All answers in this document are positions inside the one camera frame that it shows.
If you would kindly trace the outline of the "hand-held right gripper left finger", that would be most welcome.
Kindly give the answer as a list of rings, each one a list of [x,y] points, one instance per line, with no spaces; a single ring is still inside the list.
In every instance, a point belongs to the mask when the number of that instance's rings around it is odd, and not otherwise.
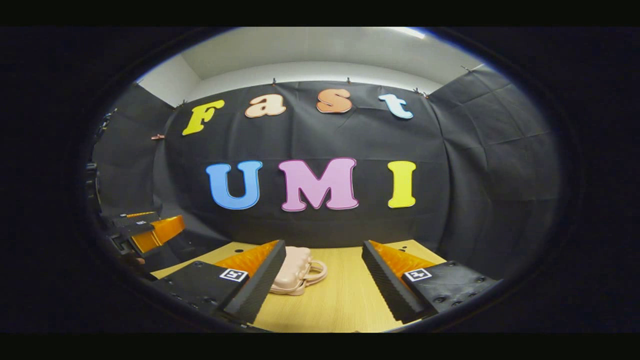
[[[152,286],[203,316],[252,324],[285,257],[285,242],[275,240],[215,264],[195,260]]]

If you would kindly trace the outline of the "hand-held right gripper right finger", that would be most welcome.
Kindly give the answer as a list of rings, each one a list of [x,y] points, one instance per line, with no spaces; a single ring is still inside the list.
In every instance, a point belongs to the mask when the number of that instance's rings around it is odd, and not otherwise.
[[[403,324],[447,312],[498,284],[456,260],[434,263],[372,240],[364,241],[362,260]]]

